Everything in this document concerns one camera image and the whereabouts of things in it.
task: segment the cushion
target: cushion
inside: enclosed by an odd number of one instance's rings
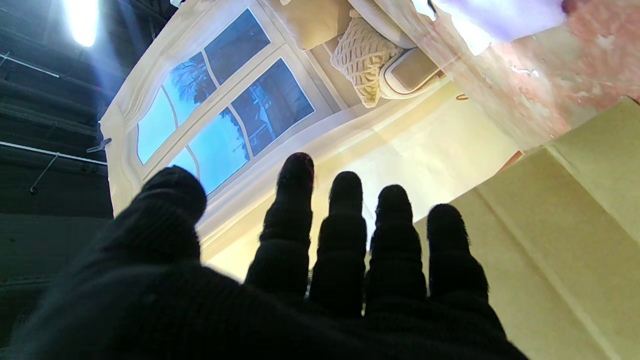
[[[266,0],[301,50],[335,38],[349,26],[348,0]]]
[[[380,69],[403,50],[380,35],[357,11],[352,10],[350,16],[351,23],[331,56],[331,64],[352,82],[362,104],[372,108],[380,99]]]
[[[415,42],[373,0],[349,0],[353,8],[382,36],[403,49],[413,49]]]
[[[397,92],[410,94],[438,70],[438,65],[427,54],[415,48],[388,67],[385,79]]]

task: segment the window frame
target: window frame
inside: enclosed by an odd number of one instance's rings
[[[309,103],[314,108],[314,112],[305,118],[299,120],[296,124],[291,126],[285,133],[273,140],[263,151],[257,156],[250,156],[249,161],[244,164],[235,174],[230,176],[222,184],[220,184],[215,191],[210,193],[209,199],[219,195],[224,189],[232,185],[238,177],[242,176],[249,168],[254,166],[262,158],[267,156],[273,149],[276,149],[280,144],[288,140],[290,137],[304,130],[308,126],[316,123],[318,120],[326,118],[327,116],[335,113],[328,101],[323,96],[320,89],[318,89],[316,82],[313,80],[312,75],[308,72],[308,67],[305,66],[303,61],[304,54],[295,49],[289,41],[286,39],[286,35],[281,33],[280,27],[277,26],[274,19],[272,19],[262,6],[256,2],[246,1],[226,1],[225,6],[218,10],[219,13],[230,14],[234,16],[225,16],[224,26],[220,28],[209,37],[208,41],[201,46],[199,52],[207,59],[204,47],[206,47],[213,39],[215,39],[222,31],[224,31],[229,25],[231,25],[245,10],[249,9],[255,19],[258,21],[263,31],[270,40],[270,44],[260,50],[253,58],[247,61],[236,73],[230,76],[223,84],[219,84],[215,80],[215,76],[211,71],[210,66],[207,66],[210,77],[214,80],[215,85],[218,87],[216,91],[209,96],[197,109],[191,113],[191,115],[180,125],[170,136],[163,142],[162,145],[151,155],[148,161],[143,165],[138,157],[138,122],[141,121],[150,109],[150,105],[155,99],[156,93],[150,99],[150,103],[146,111],[141,112],[139,116],[134,117],[127,123],[127,129],[125,134],[125,144],[128,156],[128,162],[137,173],[141,183],[144,183],[151,178],[157,171],[167,166],[173,161],[173,159],[182,151],[189,142],[212,121],[220,112],[225,108],[232,108],[232,101],[234,101],[243,91],[245,91],[254,81],[256,81],[265,71],[267,71],[273,64],[279,59],[282,59],[292,75],[296,79],[298,86],[307,97]],[[188,60],[194,56],[198,51],[195,51],[188,56],[181,56],[179,60],[172,61],[177,64]],[[162,91],[161,84],[164,83],[168,72],[162,77],[160,85],[156,88],[156,92]],[[234,116],[241,123],[243,133],[245,134],[245,141],[247,141],[246,131],[242,124],[241,118],[237,113],[232,110]]]

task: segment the cardboard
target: cardboard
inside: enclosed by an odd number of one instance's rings
[[[625,99],[452,202],[532,359],[640,357],[638,139]]]

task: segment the ceiling light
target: ceiling light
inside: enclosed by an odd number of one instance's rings
[[[91,47],[98,31],[98,0],[65,0],[65,9],[76,42]]]

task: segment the window pane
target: window pane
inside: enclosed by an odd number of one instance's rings
[[[204,48],[218,83],[224,83],[271,41],[249,10]]]
[[[173,161],[169,164],[170,167],[178,165],[179,167],[187,170],[191,173],[191,175],[198,177],[198,169],[196,168],[196,163],[193,161],[193,157],[187,149],[183,149],[180,151],[180,154],[173,159]]]
[[[174,67],[163,86],[175,110],[178,126],[216,91],[201,53]]]
[[[314,112],[282,59],[231,104],[244,123],[253,155]]]
[[[174,131],[173,111],[164,91],[160,89],[151,109],[138,123],[138,157],[143,165]]]
[[[249,161],[242,129],[228,108],[193,138],[189,148],[200,165],[200,182],[207,194]]]

